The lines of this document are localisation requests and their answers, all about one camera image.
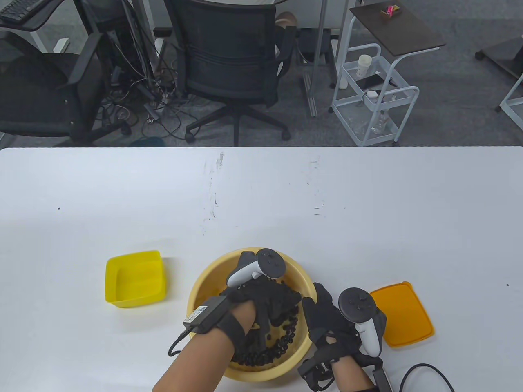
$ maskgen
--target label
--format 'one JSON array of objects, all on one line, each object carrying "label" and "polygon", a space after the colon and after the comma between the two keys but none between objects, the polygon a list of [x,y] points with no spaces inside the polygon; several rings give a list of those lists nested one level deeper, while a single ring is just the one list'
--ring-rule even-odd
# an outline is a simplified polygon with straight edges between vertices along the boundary
[{"label": "label", "polygon": [[184,322],[192,322],[196,317],[198,317],[205,309],[207,309],[207,306],[198,306],[194,312],[192,312],[187,318],[184,320]]}]

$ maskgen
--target white cart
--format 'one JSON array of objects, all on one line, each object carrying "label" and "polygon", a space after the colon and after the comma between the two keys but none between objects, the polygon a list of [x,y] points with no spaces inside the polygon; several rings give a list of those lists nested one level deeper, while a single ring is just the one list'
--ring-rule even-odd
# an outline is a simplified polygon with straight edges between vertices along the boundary
[{"label": "white cart", "polygon": [[[330,112],[334,111],[338,116],[340,122],[345,127],[350,137],[354,140],[358,146],[370,146],[376,143],[387,142],[393,140],[396,143],[405,127],[408,117],[412,112],[412,108],[416,103],[419,95],[419,89],[416,86],[409,85],[404,78],[395,70],[396,65],[403,60],[405,57],[413,56],[421,53],[433,52],[438,49],[431,48],[404,54],[396,58],[392,64],[390,64],[381,55],[381,46],[377,43],[370,43],[366,45],[360,45],[357,47],[349,48],[350,35],[352,34],[354,22],[356,16],[353,16],[348,26],[348,37],[343,48],[340,49],[340,53],[348,53],[357,50],[376,48],[376,56],[372,58],[372,64],[367,71],[367,76],[372,74],[381,75],[385,81],[383,86],[377,86],[373,89],[381,90],[378,98],[369,98],[366,95],[366,91],[363,91],[356,84],[356,70],[358,68],[358,62],[352,61],[344,63],[341,66],[341,72],[338,74],[338,81],[336,83],[336,89],[334,91],[334,98],[332,101],[332,107]],[[349,85],[353,88],[356,95],[338,99],[339,85],[341,80],[345,78]],[[392,87],[389,82],[392,81],[397,87]],[[398,126],[392,119],[389,118],[384,129],[380,134],[372,132],[372,127],[377,123],[380,111],[388,110],[398,106],[408,105],[407,113],[405,114],[403,121]]]},{"label": "white cart", "polygon": [[503,110],[523,131],[523,98],[510,99],[521,82],[523,82],[523,74],[519,77],[515,85],[512,86],[506,97],[503,98],[503,101],[501,101],[499,106],[496,108],[496,111],[501,112]]}]

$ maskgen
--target keyboard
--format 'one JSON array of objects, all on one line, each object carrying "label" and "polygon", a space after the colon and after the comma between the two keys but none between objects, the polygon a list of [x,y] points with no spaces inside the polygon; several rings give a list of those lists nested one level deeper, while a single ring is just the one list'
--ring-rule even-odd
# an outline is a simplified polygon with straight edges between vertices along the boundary
[{"label": "keyboard", "polygon": [[19,25],[50,1],[52,0],[13,0],[0,11],[0,18],[4,22]]}]

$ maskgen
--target yellow plastic container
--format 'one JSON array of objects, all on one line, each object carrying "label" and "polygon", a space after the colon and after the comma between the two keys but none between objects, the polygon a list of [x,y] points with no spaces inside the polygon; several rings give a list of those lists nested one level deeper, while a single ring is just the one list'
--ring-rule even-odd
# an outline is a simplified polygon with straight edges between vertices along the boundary
[{"label": "yellow plastic container", "polygon": [[370,294],[387,316],[383,337],[390,347],[403,347],[434,335],[432,322],[409,282],[383,287]]},{"label": "yellow plastic container", "polygon": [[[207,298],[219,295],[226,288],[227,277],[234,268],[236,268],[240,254],[243,251],[250,250],[258,252],[260,249],[261,248],[246,248],[236,250],[220,257],[208,266],[192,287],[189,303],[187,304],[187,315],[190,315]],[[282,280],[302,296],[311,297],[316,301],[316,289],[314,288],[311,278],[303,268],[289,256],[283,253],[280,253],[280,255],[285,260],[287,266],[287,271]],[[286,353],[281,358],[275,359],[273,363],[264,366],[241,366],[231,362],[225,371],[225,376],[237,381],[255,383],[279,377],[298,365],[312,344],[309,340],[309,333],[301,303],[299,309],[298,323],[295,332],[296,336],[293,343],[289,345]],[[270,334],[272,336],[271,341],[275,341],[284,335],[284,331],[281,327],[272,327]]]},{"label": "yellow plastic container", "polygon": [[105,300],[119,308],[132,308],[165,298],[165,268],[160,252],[113,257],[105,269]]}]

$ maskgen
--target orange lid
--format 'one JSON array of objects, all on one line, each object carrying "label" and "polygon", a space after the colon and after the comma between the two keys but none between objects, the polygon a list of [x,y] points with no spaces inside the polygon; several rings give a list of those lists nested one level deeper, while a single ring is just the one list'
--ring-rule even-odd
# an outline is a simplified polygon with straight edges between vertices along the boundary
[{"label": "orange lid", "polygon": [[376,305],[387,316],[385,341],[402,347],[434,335],[434,327],[409,282],[393,284],[372,293]]}]

